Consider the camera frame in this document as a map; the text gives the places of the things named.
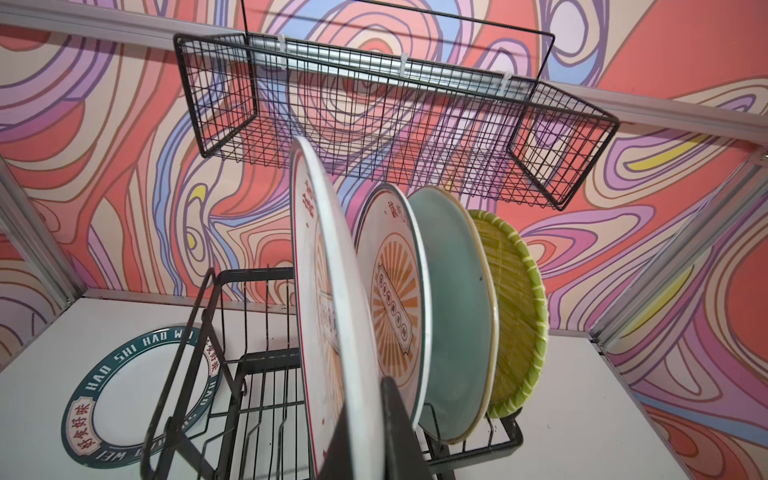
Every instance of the yellow-green woven plate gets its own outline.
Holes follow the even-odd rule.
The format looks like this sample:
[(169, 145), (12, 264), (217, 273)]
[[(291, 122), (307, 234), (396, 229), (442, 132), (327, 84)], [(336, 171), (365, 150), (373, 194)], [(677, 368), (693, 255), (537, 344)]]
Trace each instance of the yellow-green woven plate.
[(544, 366), (549, 313), (541, 273), (517, 230), (494, 214), (470, 210), (498, 301), (498, 356), (488, 416), (516, 412)]

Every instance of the swirling pattern wall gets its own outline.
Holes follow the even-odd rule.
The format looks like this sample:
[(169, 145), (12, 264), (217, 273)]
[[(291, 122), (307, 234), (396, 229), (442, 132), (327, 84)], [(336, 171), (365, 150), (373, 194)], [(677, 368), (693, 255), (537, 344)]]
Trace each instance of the swirling pattern wall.
[(608, 353), (698, 478), (768, 478), (768, 195)]
[(59, 314), (37, 275), (0, 231), (0, 367)]

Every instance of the hanging wire shelf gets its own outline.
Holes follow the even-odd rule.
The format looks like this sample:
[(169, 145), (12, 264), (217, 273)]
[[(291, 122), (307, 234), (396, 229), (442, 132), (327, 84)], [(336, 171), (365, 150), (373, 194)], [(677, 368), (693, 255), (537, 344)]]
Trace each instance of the hanging wire shelf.
[(307, 137), (329, 174), (563, 210), (619, 120), (536, 78), (247, 31), (174, 44), (204, 157), (287, 167)]

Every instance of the circular logo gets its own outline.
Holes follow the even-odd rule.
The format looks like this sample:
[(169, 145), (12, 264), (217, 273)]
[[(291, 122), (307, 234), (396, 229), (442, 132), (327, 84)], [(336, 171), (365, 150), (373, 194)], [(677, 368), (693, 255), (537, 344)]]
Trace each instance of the circular logo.
[(371, 280), (371, 313), (379, 363), (397, 386), (410, 380), (419, 363), (421, 303), (415, 254), (399, 233), (391, 233), (376, 255)]
[[(69, 399), (61, 420), (61, 441), (64, 448), (77, 463), (92, 468), (116, 468), (141, 459), (142, 443), (135, 445), (114, 445), (99, 435), (94, 424), (94, 411), (99, 395), (117, 372), (141, 354), (158, 346), (180, 343), (184, 334), (183, 326), (172, 326), (138, 336), (104, 357), (80, 382)], [(193, 328), (187, 343), (197, 345), (200, 330)], [(219, 361), (210, 340), (203, 349), (208, 362), (207, 381), (202, 396), (184, 418), (183, 431), (187, 431), (207, 410), (219, 386)], [(165, 436), (159, 435), (152, 441), (154, 454), (165, 443)]]

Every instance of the wire basket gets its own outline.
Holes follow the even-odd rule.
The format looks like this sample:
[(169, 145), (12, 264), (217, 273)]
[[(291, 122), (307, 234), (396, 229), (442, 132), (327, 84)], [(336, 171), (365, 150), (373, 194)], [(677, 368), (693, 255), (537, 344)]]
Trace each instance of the wire basket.
[[(293, 268), (290, 267), (225, 270), (217, 276), (209, 269), (147, 429), (140, 466), (144, 480), (169, 478), (177, 454), (191, 468), (178, 470), (186, 465), (175, 465), (171, 478), (309, 480), (316, 477), (310, 452), (296, 317), (288, 307), (269, 300), (275, 295), (289, 299), (292, 283)], [(207, 300), (204, 299), (206, 292), (210, 292)], [(267, 301), (266, 304), (229, 302), (223, 299), (227, 294), (230, 297), (261, 296)], [(206, 301), (207, 306), (201, 312)], [(182, 363), (186, 339), (190, 338), (193, 326), (199, 326), (200, 337), (191, 357)], [(185, 433), (181, 427), (194, 394), (204, 348), (213, 349), (216, 357), (223, 359), (220, 361), (223, 381), (205, 418)], [(177, 379), (180, 367), (185, 373)], [(172, 388), (174, 381), (182, 382), (178, 391)], [(487, 425), (478, 428), (477, 435), (449, 448), (439, 439), (425, 436), (421, 430), (414, 435), (394, 382), (382, 383), (382, 402), (388, 436), (385, 442), (387, 478), (425, 480), (433, 474), (449, 480), (453, 478), (452, 470), (511, 455), (523, 442), (514, 415), (501, 421), (486, 417)], [(172, 412), (172, 415), (163, 419), (163, 412)], [(344, 415), (343, 409), (338, 424), (341, 427), (346, 425)], [(328, 478), (326, 468), (334, 472), (350, 470), (349, 465), (339, 467), (339, 463), (349, 461), (343, 433), (334, 435), (318, 478)], [(336, 442), (337, 437), (342, 439), (341, 443)], [(153, 462), (152, 445), (162, 445)], [(424, 475), (418, 475), (419, 468)], [(331, 476), (339, 480), (345, 478)]]
[[(554, 43), (543, 31), (365, 1), (539, 35), (542, 67)], [(247, 31), (174, 43), (204, 157), (286, 167), (301, 135), (333, 175), (563, 210), (619, 125), (538, 76)]]

